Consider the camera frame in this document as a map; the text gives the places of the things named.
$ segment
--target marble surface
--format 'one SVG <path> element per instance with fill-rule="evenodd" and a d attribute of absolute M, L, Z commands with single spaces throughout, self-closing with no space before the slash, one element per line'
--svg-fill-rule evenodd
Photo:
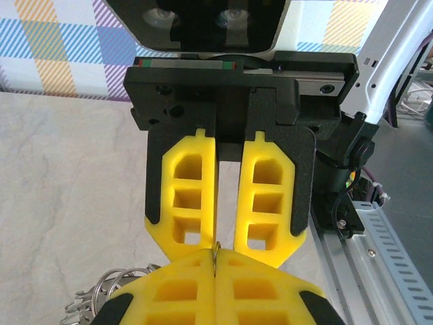
<path fill-rule="evenodd" d="M 0 324 L 58 324 L 109 269 L 168 263 L 143 225 L 147 133 L 130 107 L 0 93 Z M 223 247 L 238 173 L 220 166 Z M 281 268 L 324 284 L 311 236 Z"/>

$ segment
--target plaid fabric backdrop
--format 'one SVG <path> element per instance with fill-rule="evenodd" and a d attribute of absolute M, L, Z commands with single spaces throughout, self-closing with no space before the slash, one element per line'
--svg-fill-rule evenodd
<path fill-rule="evenodd" d="M 358 53 L 386 0 L 302 2 L 298 51 Z M 0 0 L 0 90 L 129 100 L 138 45 L 102 0 Z"/>

